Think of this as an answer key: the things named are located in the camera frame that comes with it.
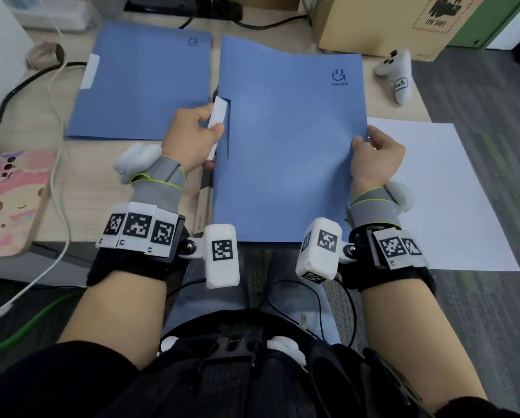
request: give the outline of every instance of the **hand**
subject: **hand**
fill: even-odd
[[[198,123],[212,115],[214,104],[195,109],[179,109],[161,143],[161,154],[178,161],[185,175],[206,161],[214,144],[222,137],[223,124],[204,129]]]
[[[386,186],[405,155],[405,147],[377,127],[368,126],[368,137],[370,142],[365,142],[361,136],[353,139],[352,199],[367,190]]]

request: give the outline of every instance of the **cartoon phone case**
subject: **cartoon phone case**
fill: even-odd
[[[55,151],[0,155],[0,257],[26,251],[47,198]]]

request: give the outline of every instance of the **blue folder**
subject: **blue folder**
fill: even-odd
[[[209,32],[106,21],[96,76],[79,91],[66,136],[163,139],[178,108],[208,103],[211,45]]]
[[[317,217],[350,231],[351,141],[366,135],[361,55],[293,55],[222,40],[213,222],[241,242],[301,242]]]

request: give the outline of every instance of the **wooden desk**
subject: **wooden desk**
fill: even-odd
[[[153,14],[125,13],[129,20],[156,26],[179,27],[185,18]],[[269,24],[292,16],[291,12],[245,9],[243,22]],[[208,30],[213,35],[211,51],[210,93],[219,79],[219,57],[222,35],[234,35],[257,41],[282,51],[302,54],[316,53],[312,29],[305,20],[269,30],[250,30],[234,23],[219,20],[194,19],[189,29]],[[53,32],[29,32],[34,41],[59,41]],[[87,61],[93,48],[97,30],[84,34],[66,34],[70,61]],[[390,88],[373,74],[378,58],[363,60],[366,109],[368,116],[430,121],[428,112],[414,88],[413,99],[399,107]],[[55,104],[63,119],[69,120],[80,87],[84,69],[69,68],[55,81]],[[59,124],[50,108],[45,85],[53,74],[40,78],[22,90],[9,104],[0,128],[0,153],[20,149],[48,149],[61,142]],[[117,156],[131,146],[131,141],[65,141],[62,143],[62,162],[55,187],[62,202],[72,232],[72,241],[96,241],[103,230],[111,208],[127,202],[132,189],[121,185],[113,170]],[[194,229],[201,170],[187,177],[180,213],[187,217],[187,228]],[[35,237],[36,241],[64,241],[61,223],[51,202],[48,202]]]

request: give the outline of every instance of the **folder logo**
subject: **folder logo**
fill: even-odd
[[[335,71],[331,74],[331,77],[335,81],[332,82],[332,86],[347,86],[343,69],[335,69]]]

